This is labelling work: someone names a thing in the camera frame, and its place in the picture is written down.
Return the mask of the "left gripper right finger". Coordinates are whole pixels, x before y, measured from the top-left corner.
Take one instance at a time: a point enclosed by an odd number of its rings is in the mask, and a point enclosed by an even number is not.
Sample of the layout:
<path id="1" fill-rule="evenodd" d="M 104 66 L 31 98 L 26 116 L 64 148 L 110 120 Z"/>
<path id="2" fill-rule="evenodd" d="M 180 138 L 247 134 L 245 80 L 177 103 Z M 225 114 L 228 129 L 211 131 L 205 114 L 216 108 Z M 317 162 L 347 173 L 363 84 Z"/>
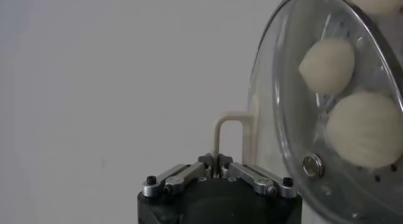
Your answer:
<path id="1" fill-rule="evenodd" d="M 264 196 L 296 198 L 297 190 L 291 177 L 279 177 L 257 165 L 233 162 L 232 157 L 218 154 L 219 176 L 229 181 L 241 179 L 250 185 L 254 192 Z"/>

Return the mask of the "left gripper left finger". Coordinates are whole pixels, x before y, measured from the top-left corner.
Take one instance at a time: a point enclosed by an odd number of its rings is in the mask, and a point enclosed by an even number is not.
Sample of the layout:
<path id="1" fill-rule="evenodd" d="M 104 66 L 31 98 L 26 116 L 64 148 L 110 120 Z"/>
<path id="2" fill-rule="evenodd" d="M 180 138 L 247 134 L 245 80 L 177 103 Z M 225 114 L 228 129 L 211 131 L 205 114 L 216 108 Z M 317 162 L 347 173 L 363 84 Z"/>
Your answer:
<path id="1" fill-rule="evenodd" d="M 147 198 L 159 197 L 163 192 L 176 195 L 194 179 L 212 177 L 214 170 L 215 158 L 212 154 L 205 154 L 194 164 L 177 164 L 157 176 L 147 176 L 142 183 L 142 194 Z"/>

